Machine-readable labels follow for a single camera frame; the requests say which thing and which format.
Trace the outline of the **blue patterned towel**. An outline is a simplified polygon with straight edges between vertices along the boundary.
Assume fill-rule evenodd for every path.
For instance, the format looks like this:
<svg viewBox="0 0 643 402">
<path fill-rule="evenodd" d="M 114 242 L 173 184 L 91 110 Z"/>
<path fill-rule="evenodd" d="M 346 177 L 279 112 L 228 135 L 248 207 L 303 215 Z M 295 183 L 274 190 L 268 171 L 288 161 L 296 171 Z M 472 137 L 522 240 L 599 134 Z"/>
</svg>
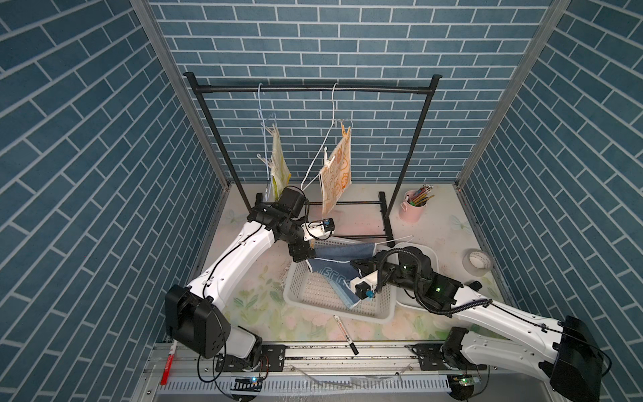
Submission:
<svg viewBox="0 0 643 402">
<path fill-rule="evenodd" d="M 373 243 L 325 246 L 317 248 L 316 257 L 307 260 L 306 264 L 311 272 L 318 273 L 327 280 L 344 306 L 351 310 L 361 302 L 350 288 L 350 282 L 360 277 L 351 261 L 369 259 L 375 251 L 376 245 Z"/>
</svg>

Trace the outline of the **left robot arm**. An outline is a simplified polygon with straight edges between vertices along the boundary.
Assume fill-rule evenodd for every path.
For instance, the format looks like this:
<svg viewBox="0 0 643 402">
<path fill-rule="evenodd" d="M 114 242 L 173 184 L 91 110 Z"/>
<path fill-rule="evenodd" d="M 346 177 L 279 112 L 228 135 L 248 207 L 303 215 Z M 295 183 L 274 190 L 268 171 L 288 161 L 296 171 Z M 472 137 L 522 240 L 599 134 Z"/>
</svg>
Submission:
<svg viewBox="0 0 643 402">
<path fill-rule="evenodd" d="M 261 337 L 232 326 L 223 310 L 238 283 L 274 244 L 288 244 L 296 263 L 316 256 L 305 239 L 300 216 L 307 199 L 301 189 L 286 187 L 274 204 L 256 204 L 247 222 L 223 254 L 187 286 L 174 285 L 165 296 L 167 335 L 210 359 L 220 353 L 249 367 L 260 360 Z"/>
</svg>

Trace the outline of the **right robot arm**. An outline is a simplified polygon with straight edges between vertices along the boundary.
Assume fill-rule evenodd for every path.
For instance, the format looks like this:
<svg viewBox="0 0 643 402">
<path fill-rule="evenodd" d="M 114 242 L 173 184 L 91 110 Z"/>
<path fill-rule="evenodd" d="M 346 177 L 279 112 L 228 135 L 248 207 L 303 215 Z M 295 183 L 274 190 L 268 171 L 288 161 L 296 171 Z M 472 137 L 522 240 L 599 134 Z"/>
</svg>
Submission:
<svg viewBox="0 0 643 402">
<path fill-rule="evenodd" d="M 452 328 L 441 349 L 448 366 L 456 370 L 498 366 L 547 382 L 566 400 L 599 400 L 611 359 L 579 318 L 545 318 L 494 301 L 483 296 L 479 286 L 434 271 L 431 259 L 415 247 L 379 251 L 350 265 L 358 273 L 350 287 L 361 299 L 396 286 L 411 291 L 428 313 L 502 336 L 492 340 L 466 328 Z"/>
</svg>

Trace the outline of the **white perforated plastic basket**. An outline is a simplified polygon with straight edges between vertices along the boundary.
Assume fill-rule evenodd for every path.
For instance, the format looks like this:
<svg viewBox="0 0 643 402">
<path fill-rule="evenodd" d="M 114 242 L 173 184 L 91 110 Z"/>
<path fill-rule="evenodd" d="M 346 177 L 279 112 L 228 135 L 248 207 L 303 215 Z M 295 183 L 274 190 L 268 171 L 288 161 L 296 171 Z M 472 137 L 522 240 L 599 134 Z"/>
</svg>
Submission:
<svg viewBox="0 0 643 402">
<path fill-rule="evenodd" d="M 325 246 L 358 243 L 362 242 L 332 237 L 316 243 L 315 250 Z M 376 245 L 374 254 L 386 249 L 386 245 Z M 287 303 L 299 308 L 369 323 L 388 323 L 395 314 L 396 290 L 393 287 L 385 286 L 374 298 L 361 300 L 358 306 L 349 310 L 327 280 L 322 275 L 310 271 L 306 261 L 291 264 L 283 297 Z"/>
</svg>

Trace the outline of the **pink pencil cup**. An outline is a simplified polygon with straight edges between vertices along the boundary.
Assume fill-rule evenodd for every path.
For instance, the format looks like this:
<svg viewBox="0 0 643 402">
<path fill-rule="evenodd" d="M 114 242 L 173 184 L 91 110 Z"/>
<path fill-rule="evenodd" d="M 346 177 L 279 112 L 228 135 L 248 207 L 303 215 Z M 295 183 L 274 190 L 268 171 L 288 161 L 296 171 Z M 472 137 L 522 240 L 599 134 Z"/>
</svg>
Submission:
<svg viewBox="0 0 643 402">
<path fill-rule="evenodd" d="M 400 204 L 400 219 L 410 224 L 417 223 L 425 206 L 434 197 L 433 189 L 432 185 L 424 184 L 418 189 L 408 191 Z"/>
</svg>

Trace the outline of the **yellow green patterned towel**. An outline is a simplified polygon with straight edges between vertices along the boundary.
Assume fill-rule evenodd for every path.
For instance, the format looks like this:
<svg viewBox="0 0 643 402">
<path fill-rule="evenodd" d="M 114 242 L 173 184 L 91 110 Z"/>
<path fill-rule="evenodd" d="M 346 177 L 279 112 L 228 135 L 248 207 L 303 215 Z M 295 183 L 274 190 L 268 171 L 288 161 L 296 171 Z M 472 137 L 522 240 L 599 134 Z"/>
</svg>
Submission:
<svg viewBox="0 0 643 402">
<path fill-rule="evenodd" d="M 273 158 L 275 167 L 273 170 L 274 177 L 274 189 L 276 191 L 275 198 L 279 199 L 283 193 L 286 186 L 289 184 L 291 179 L 291 172 L 286 165 L 286 159 L 281 144 L 281 136 L 279 132 L 278 137 L 272 137 L 272 152 L 271 157 Z"/>
</svg>

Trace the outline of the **orange patterned towel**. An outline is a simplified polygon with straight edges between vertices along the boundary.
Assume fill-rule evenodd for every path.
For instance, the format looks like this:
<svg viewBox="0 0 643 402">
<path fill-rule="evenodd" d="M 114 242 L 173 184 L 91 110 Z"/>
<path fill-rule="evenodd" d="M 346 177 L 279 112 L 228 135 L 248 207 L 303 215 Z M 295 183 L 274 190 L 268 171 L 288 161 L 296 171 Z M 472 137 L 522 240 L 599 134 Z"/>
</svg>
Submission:
<svg viewBox="0 0 643 402">
<path fill-rule="evenodd" d="M 351 140 L 342 139 L 333 150 L 335 159 L 321 170 L 321 213 L 329 214 L 337 205 L 339 199 L 352 184 Z"/>
</svg>

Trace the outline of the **black tipped marker pen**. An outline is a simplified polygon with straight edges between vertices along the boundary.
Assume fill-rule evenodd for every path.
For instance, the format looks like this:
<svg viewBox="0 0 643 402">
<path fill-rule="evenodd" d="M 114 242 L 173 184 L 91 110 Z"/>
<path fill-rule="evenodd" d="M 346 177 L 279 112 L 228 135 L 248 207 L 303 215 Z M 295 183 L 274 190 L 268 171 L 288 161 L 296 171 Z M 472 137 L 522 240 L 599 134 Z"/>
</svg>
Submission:
<svg viewBox="0 0 643 402">
<path fill-rule="evenodd" d="M 337 323 L 342 335 L 344 336 L 348 347 L 352 350 L 352 352 L 353 352 L 353 354 L 355 356 L 358 356 L 359 355 L 358 348 L 357 348 L 355 342 L 353 341 L 353 339 L 351 338 L 350 334 L 348 333 L 348 330 L 346 329 L 345 325 L 343 324 L 343 321 L 337 315 L 334 315 L 333 318 L 334 318 L 335 322 Z"/>
</svg>

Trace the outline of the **white clothespin middle lower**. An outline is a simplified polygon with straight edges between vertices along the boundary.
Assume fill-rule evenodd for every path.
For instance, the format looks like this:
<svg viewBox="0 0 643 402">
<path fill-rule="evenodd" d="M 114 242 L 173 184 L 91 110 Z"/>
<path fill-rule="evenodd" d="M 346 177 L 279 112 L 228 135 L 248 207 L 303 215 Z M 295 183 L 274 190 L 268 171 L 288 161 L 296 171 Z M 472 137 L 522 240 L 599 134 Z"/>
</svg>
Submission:
<svg viewBox="0 0 643 402">
<path fill-rule="evenodd" d="M 335 159 L 334 152 L 328 152 L 328 148 L 324 147 L 324 165 L 329 166 Z"/>
</svg>

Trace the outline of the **white clothespin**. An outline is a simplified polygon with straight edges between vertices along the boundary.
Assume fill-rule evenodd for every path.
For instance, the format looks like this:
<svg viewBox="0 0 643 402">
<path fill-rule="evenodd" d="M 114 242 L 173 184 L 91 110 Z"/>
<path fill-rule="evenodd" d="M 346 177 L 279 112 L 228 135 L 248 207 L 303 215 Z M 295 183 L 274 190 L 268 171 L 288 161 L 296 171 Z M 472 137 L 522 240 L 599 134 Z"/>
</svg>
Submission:
<svg viewBox="0 0 643 402">
<path fill-rule="evenodd" d="M 272 137 L 278 137 L 279 136 L 278 128 L 275 125 L 265 126 L 265 129 Z"/>
<path fill-rule="evenodd" d="M 260 154 L 257 154 L 257 157 L 268 169 L 273 169 L 274 164 L 270 157 L 262 157 Z"/>
<path fill-rule="evenodd" d="M 334 152 L 328 152 L 328 148 L 324 147 L 324 165 L 329 166 L 335 159 Z"/>
</svg>

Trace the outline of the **white clothespin lower left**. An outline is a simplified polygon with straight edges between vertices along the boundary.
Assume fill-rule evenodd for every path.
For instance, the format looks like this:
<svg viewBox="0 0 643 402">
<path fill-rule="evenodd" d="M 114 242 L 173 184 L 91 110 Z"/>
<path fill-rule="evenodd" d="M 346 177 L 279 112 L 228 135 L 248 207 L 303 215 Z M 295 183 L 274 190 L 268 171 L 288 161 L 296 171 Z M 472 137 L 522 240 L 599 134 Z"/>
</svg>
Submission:
<svg viewBox="0 0 643 402">
<path fill-rule="evenodd" d="M 274 164 L 270 157 L 262 157 L 260 154 L 257 154 L 257 157 L 268 169 L 273 169 Z"/>
</svg>

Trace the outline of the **clear tape roll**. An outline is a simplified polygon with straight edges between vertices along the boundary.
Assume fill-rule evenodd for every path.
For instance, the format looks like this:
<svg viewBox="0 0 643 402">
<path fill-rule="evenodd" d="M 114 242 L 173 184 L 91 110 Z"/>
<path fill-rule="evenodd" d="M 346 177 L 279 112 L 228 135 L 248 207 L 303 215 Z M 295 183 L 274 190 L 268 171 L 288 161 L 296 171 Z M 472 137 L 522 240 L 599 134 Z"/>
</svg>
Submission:
<svg viewBox="0 0 643 402">
<path fill-rule="evenodd" d="M 485 251 L 468 249 L 462 258 L 462 266 L 472 276 L 482 277 L 494 268 L 494 260 Z"/>
</svg>

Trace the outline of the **white clothespin upper left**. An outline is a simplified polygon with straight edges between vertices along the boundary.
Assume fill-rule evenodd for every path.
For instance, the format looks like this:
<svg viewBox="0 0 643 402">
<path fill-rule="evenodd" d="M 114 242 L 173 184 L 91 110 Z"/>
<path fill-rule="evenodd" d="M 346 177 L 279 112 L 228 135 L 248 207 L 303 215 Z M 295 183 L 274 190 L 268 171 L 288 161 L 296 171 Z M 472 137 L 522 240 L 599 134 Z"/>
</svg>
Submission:
<svg viewBox="0 0 643 402">
<path fill-rule="evenodd" d="M 265 129 L 272 137 L 278 137 L 279 136 L 278 128 L 275 125 L 265 126 Z"/>
</svg>

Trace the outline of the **wooden clothespin middle upper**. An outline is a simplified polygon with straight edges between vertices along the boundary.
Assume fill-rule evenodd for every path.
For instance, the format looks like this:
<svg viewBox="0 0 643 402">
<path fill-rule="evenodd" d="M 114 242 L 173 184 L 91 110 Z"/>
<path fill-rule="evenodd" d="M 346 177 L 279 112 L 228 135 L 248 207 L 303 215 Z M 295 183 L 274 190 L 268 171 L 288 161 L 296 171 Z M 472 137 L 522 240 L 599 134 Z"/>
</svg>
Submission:
<svg viewBox="0 0 643 402">
<path fill-rule="evenodd" d="M 344 122 L 340 122 L 340 127 L 343 139 L 349 139 L 352 135 L 352 128 L 347 126 Z"/>
</svg>

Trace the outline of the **red marker pen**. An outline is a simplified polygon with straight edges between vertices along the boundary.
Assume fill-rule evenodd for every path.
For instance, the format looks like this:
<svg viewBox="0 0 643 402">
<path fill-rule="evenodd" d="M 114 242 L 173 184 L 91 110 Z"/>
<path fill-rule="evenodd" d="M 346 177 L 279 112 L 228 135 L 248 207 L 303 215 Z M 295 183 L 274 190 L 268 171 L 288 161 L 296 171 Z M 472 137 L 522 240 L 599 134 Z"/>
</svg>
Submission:
<svg viewBox="0 0 643 402">
<path fill-rule="evenodd" d="M 164 370 L 162 372 L 162 378 L 160 379 L 160 382 L 159 382 L 159 385 L 161 386 L 166 385 L 168 382 L 168 378 L 172 368 L 172 362 L 174 360 L 176 351 L 177 351 L 177 340 L 173 340 L 168 351 L 167 360 L 164 366 Z"/>
</svg>

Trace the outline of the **black metal clothes rack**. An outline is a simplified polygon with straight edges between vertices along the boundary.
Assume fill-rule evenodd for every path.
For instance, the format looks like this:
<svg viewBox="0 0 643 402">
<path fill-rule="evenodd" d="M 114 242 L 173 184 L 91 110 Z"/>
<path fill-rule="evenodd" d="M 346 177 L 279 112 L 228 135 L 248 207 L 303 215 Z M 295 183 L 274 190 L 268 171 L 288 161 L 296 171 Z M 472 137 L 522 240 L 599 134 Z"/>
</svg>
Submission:
<svg viewBox="0 0 643 402">
<path fill-rule="evenodd" d="M 244 202 L 244 205 L 247 210 L 251 210 L 254 205 L 249 202 L 248 196 L 243 188 L 243 184 L 237 175 L 237 172 L 234 168 L 234 164 L 229 156 L 229 153 L 226 149 L 226 145 L 219 133 L 219 130 L 214 123 L 214 119 L 210 112 L 209 107 L 206 104 L 204 96 L 206 94 L 214 93 L 261 93 L 261 92 L 323 92 L 329 91 L 331 93 L 336 93 L 338 91 L 348 91 L 348 92 L 367 92 L 367 93 L 392 93 L 392 94 L 408 94 L 408 95 L 424 95 L 425 101 L 420 110 L 420 115 L 415 127 L 414 135 L 410 142 L 410 147 L 405 159 L 405 163 L 400 171 L 400 175 L 395 185 L 395 190 L 393 195 L 387 199 L 385 193 L 381 192 L 378 194 L 378 199 L 368 200 L 368 201 L 341 201 L 341 205 L 377 205 L 380 207 L 380 214 L 383 222 L 383 234 L 353 234 L 349 236 L 350 240 L 375 240 L 382 239 L 387 246 L 394 246 L 395 240 L 393 235 L 393 229 L 390 223 L 390 214 L 393 210 L 395 200 L 400 192 L 401 185 L 405 180 L 405 175 L 410 166 L 411 159 L 413 157 L 414 151 L 416 149 L 417 143 L 420 139 L 420 134 L 425 124 L 425 120 L 430 109 L 431 102 L 434 98 L 435 92 L 438 89 L 440 80 L 443 78 L 442 75 L 433 75 L 430 80 L 430 85 L 427 87 L 417 86 L 391 86 L 391 85 L 376 85 L 374 82 L 363 82 L 360 83 L 343 83 L 338 84 L 337 82 L 331 82 L 328 80 L 320 81 L 316 84 L 298 84 L 293 80 L 289 80 L 285 84 L 281 85 L 262 85 L 261 83 L 252 86 L 252 85 L 202 85 L 199 83 L 196 75 L 192 72 L 185 72 L 184 77 L 189 83 L 189 87 L 196 96 L 196 100 L 199 104 L 199 108 L 204 114 L 206 122 L 209 129 L 214 135 L 214 139 L 219 147 L 219 150 L 224 158 L 225 165 L 229 169 L 231 177 L 237 189 L 239 189 L 239 194 L 241 199 Z"/>
</svg>

